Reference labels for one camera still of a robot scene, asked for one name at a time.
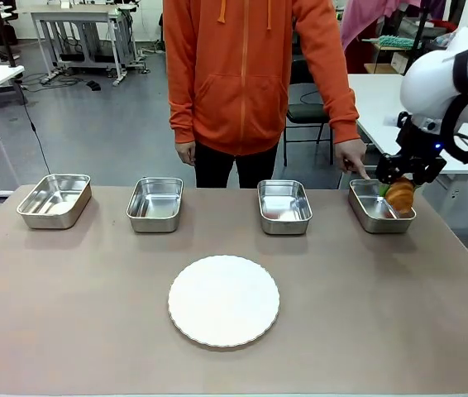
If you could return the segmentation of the person right hand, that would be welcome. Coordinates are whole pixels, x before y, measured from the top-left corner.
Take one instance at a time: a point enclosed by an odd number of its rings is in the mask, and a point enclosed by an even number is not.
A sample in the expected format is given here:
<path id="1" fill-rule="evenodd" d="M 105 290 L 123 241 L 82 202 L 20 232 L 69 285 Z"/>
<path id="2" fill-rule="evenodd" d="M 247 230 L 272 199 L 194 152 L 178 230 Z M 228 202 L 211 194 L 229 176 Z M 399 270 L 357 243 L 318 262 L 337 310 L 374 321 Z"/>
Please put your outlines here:
<path id="1" fill-rule="evenodd" d="M 176 143 L 174 147 L 179 158 L 184 164 L 195 166 L 196 143 L 194 141 L 186 143 Z"/>

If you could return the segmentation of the person left hand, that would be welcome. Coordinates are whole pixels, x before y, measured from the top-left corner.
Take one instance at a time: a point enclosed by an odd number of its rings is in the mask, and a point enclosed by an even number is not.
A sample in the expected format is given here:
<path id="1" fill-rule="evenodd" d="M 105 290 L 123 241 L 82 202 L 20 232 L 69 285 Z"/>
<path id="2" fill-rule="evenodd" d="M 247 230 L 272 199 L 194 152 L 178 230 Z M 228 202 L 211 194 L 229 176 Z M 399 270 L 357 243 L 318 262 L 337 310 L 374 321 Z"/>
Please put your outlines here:
<path id="1" fill-rule="evenodd" d="M 335 158 L 339 168 L 344 173 L 354 172 L 362 179 L 369 179 L 363 160 L 366 145 L 361 139 L 353 139 L 334 145 Z"/>

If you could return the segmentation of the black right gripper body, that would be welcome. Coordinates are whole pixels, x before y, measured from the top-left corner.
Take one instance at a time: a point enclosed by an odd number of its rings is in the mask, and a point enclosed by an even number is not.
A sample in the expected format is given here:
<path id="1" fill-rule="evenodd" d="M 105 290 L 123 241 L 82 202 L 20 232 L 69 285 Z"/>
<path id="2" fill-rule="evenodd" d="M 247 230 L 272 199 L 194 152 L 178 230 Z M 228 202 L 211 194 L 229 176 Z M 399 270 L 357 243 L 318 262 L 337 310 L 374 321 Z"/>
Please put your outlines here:
<path id="1" fill-rule="evenodd" d="M 437 158 L 443 149 L 441 124 L 436 119 L 401 112 L 397 119 L 400 128 L 396 138 L 400 147 L 397 155 L 406 162 L 422 160 L 426 164 Z"/>

